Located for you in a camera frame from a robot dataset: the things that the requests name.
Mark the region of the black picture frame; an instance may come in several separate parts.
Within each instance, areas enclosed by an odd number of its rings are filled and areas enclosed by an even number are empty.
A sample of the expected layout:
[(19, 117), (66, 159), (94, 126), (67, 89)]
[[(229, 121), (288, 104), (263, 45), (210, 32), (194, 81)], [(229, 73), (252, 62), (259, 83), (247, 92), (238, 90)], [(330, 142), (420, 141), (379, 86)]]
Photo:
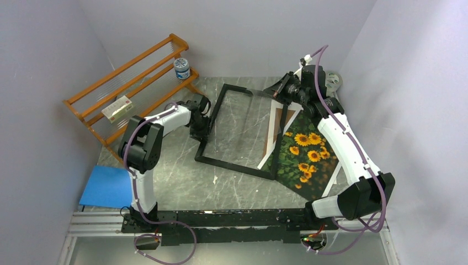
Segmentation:
[(220, 167), (224, 169), (228, 169), (231, 171), (235, 171), (238, 173), (243, 173), (243, 174), (248, 174), (251, 176), (267, 179), (274, 181), (276, 180), (277, 174), (278, 174), (278, 159), (279, 159), (279, 153), (280, 153), (280, 147), (281, 147), (281, 142), (283, 140), (283, 135), (285, 132), (285, 127), (286, 127), (286, 116), (287, 116), (287, 111), (288, 111), (288, 106), (292, 103), (286, 98), (272, 98), (270, 96), (267, 96), (266, 94), (263, 93), (263, 91), (258, 91), (258, 90), (249, 90), (245, 87), (240, 87), (240, 86), (235, 86), (231, 84), (224, 84), (222, 86), (221, 92), (216, 100), (216, 104), (212, 108), (212, 113), (210, 117), (210, 127), (209, 127), (209, 132), (211, 132), (216, 125), (216, 119), (217, 116), (220, 112), (221, 106), (223, 104), (223, 101), (225, 99), (225, 95), (228, 91), (233, 91), (237, 93), (243, 93), (248, 96), (254, 96), (258, 95), (260, 97), (266, 97), (270, 98), (280, 104), (282, 104), (282, 112), (281, 112), (281, 117), (280, 117), (280, 122), (279, 122), (279, 128), (276, 129), (275, 134), (276, 134), (276, 141), (274, 143), (274, 148), (273, 148), (273, 153), (272, 153), (272, 161), (270, 165), (270, 171), (262, 171), (261, 169), (254, 169), (242, 165), (237, 165), (232, 162), (227, 162), (227, 161), (222, 161), (222, 160), (217, 160), (211, 157), (206, 157), (204, 155), (205, 148), (208, 144), (208, 140), (204, 139), (203, 141), (200, 142), (200, 145), (198, 147), (198, 150), (195, 155), (195, 160), (200, 163), (204, 163), (207, 165), (212, 165), (215, 167)]

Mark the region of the orange wooden rack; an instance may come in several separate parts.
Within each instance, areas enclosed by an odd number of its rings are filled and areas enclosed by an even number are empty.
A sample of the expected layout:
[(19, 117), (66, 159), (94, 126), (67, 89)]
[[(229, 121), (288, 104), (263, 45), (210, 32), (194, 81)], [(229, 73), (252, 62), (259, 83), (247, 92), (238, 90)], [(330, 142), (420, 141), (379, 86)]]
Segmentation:
[[(199, 77), (195, 68), (190, 68), (186, 79), (176, 76), (173, 62), (183, 57), (183, 52), (188, 49), (185, 40), (171, 33), (96, 83), (63, 100), (63, 103), (107, 149), (108, 154), (122, 163), (118, 147), (133, 115), (150, 115), (183, 89), (201, 92), (193, 84)], [(122, 96), (127, 97), (133, 107), (120, 118), (109, 120), (102, 111)]]

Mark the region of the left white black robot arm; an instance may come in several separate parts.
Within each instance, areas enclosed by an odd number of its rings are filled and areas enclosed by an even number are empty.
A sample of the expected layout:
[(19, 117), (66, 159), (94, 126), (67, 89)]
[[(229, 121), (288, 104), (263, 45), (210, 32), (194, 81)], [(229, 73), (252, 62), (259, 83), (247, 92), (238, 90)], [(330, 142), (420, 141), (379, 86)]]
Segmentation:
[(118, 154), (131, 181), (130, 215), (142, 231), (153, 231), (159, 223), (153, 170), (162, 154), (164, 137), (178, 128), (188, 127), (191, 138), (198, 141), (207, 138), (210, 108), (208, 97), (196, 93), (186, 102), (167, 104), (158, 114), (130, 118)]

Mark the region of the white red small box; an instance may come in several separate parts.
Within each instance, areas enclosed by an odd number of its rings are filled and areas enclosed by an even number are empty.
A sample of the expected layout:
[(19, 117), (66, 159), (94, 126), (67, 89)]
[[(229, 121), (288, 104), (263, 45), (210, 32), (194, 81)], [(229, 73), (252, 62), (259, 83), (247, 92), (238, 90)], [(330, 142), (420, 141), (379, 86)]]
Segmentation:
[(133, 102), (127, 97), (122, 96), (114, 101), (112, 104), (105, 107), (101, 113), (112, 124), (122, 118), (127, 112), (134, 107)]

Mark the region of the blue white jar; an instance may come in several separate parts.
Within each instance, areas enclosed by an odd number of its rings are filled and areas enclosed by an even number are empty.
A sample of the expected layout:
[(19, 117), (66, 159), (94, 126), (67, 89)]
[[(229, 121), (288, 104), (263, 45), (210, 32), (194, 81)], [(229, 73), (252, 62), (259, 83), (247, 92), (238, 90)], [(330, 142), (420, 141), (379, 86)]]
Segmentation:
[(180, 80), (185, 80), (190, 77), (190, 65), (187, 59), (185, 58), (177, 58), (174, 60), (173, 67), (176, 73), (176, 76)]

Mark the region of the clear tape roll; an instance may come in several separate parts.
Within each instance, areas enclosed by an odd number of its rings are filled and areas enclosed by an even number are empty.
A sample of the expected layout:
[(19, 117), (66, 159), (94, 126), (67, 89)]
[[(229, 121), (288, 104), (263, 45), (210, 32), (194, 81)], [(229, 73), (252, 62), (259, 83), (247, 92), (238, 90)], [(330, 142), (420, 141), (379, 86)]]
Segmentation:
[(325, 78), (326, 95), (329, 97), (334, 96), (343, 84), (342, 77), (336, 72), (327, 71)]

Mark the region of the sunflower photo print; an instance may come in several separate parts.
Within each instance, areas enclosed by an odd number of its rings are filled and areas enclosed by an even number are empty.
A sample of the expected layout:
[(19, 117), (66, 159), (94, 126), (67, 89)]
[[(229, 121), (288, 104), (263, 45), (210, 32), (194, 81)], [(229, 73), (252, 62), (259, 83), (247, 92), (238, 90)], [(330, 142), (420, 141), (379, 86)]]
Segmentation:
[(322, 197), (338, 158), (301, 110), (285, 130), (276, 164), (275, 180), (310, 201)]

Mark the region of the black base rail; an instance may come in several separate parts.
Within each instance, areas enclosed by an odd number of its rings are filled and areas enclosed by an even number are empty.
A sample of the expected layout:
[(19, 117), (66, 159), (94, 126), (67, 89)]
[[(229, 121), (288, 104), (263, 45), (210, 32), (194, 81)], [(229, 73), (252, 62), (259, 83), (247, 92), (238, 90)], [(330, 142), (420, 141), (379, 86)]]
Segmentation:
[(178, 246), (194, 240), (298, 243), (338, 229), (329, 218), (312, 220), (303, 208), (157, 211), (147, 218), (152, 222), (135, 210), (124, 214), (121, 232), (158, 235), (161, 246)]

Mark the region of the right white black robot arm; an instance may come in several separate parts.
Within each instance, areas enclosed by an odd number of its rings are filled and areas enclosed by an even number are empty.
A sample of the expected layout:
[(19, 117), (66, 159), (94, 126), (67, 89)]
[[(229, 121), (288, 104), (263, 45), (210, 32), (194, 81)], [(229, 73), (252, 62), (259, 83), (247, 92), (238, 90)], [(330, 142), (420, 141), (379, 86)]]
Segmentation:
[(395, 186), (391, 173), (384, 173), (371, 160), (348, 124), (344, 108), (335, 97), (326, 95), (326, 73), (321, 66), (306, 65), (300, 74), (286, 73), (263, 91), (271, 99), (296, 103), (325, 137), (341, 163), (348, 187), (338, 195), (306, 204), (304, 224), (317, 229), (325, 218), (355, 220), (380, 213), (383, 218)]

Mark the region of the blue paper sheet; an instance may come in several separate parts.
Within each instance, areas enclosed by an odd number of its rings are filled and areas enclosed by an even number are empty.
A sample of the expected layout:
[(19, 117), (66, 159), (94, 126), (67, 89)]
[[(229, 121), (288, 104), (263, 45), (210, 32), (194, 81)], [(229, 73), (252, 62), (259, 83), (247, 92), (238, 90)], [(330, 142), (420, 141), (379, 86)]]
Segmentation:
[(95, 166), (91, 172), (80, 205), (120, 209), (130, 206), (130, 175), (123, 168)]

